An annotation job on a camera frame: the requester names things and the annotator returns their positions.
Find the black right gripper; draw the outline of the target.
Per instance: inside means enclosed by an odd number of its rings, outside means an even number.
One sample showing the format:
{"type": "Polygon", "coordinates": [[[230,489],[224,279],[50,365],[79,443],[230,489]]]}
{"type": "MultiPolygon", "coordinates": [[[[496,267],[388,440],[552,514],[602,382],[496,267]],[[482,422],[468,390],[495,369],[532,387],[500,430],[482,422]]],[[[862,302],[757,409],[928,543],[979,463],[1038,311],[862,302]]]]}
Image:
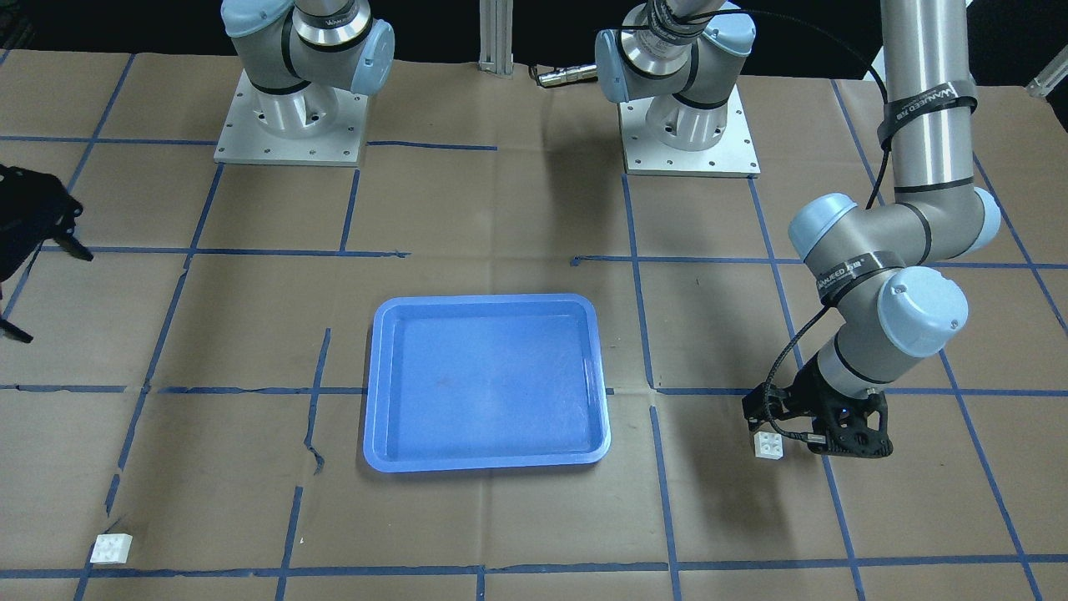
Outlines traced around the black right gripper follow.
{"type": "MultiPolygon", "coordinates": [[[[93,252],[73,237],[75,220],[83,205],[73,197],[53,174],[23,167],[1,167],[1,279],[19,269],[43,240],[78,260],[94,259],[93,252]]],[[[1,334],[12,341],[32,343],[33,336],[7,321],[1,334]]]]}

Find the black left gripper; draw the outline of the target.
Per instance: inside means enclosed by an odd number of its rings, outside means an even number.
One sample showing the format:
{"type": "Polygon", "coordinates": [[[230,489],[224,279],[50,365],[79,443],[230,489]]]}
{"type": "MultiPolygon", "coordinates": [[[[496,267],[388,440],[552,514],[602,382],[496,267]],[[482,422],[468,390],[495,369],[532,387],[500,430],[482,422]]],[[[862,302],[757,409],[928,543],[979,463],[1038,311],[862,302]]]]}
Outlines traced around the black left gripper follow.
{"type": "Polygon", "coordinates": [[[748,429],[756,431],[770,420],[811,417],[813,430],[824,430],[824,415],[833,404],[835,389],[824,381],[816,366],[805,366],[794,377],[794,384],[778,388],[763,383],[752,389],[743,399],[743,415],[748,429]]]}

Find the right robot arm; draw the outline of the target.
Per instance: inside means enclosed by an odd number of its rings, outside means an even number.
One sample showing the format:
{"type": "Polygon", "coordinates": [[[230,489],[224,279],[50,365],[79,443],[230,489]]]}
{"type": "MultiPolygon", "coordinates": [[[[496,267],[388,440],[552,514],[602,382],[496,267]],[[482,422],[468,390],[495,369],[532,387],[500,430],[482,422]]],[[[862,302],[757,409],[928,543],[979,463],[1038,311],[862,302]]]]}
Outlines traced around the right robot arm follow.
{"type": "MultiPolygon", "coordinates": [[[[244,62],[214,151],[218,164],[358,167],[370,100],[384,88],[395,33],[366,1],[224,1],[244,62]]],[[[51,240],[73,258],[83,205],[53,174],[2,167],[3,279],[51,240]]]]}

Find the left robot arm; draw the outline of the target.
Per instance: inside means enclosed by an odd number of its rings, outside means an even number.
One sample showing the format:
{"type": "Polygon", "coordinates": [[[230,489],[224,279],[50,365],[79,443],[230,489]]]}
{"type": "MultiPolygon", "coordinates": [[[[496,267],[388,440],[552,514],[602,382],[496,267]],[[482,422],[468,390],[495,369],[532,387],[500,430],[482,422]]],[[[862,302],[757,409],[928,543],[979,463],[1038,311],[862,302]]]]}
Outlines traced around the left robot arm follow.
{"type": "MultiPolygon", "coordinates": [[[[821,305],[844,323],[789,388],[767,380],[747,395],[751,430],[808,416],[810,441],[873,437],[867,420],[885,414],[888,384],[941,351],[968,319],[964,292],[928,263],[979,250],[1000,227],[992,195],[974,186],[977,98],[964,4],[884,1],[880,12],[886,77],[877,137],[894,200],[866,209],[827,194],[791,220],[791,244],[821,305]]],[[[755,38],[752,17],[724,1],[647,1],[599,31],[595,66],[610,102],[653,98],[660,140],[696,149],[680,135],[694,118],[724,121],[755,38]]]]}

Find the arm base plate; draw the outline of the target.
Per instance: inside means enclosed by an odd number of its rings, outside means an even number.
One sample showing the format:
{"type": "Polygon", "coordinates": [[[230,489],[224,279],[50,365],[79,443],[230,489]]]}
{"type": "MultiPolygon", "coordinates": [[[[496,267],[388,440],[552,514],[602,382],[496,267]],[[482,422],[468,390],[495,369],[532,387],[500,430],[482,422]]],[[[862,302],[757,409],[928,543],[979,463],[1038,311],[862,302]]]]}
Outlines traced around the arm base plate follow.
{"type": "Polygon", "coordinates": [[[756,178],[761,167],[737,86],[698,109],[672,95],[618,104],[627,174],[756,178]]]}
{"type": "Polygon", "coordinates": [[[361,163],[370,96],[311,83],[286,95],[254,86],[241,73],[214,151],[221,164],[345,167],[361,163]]]}

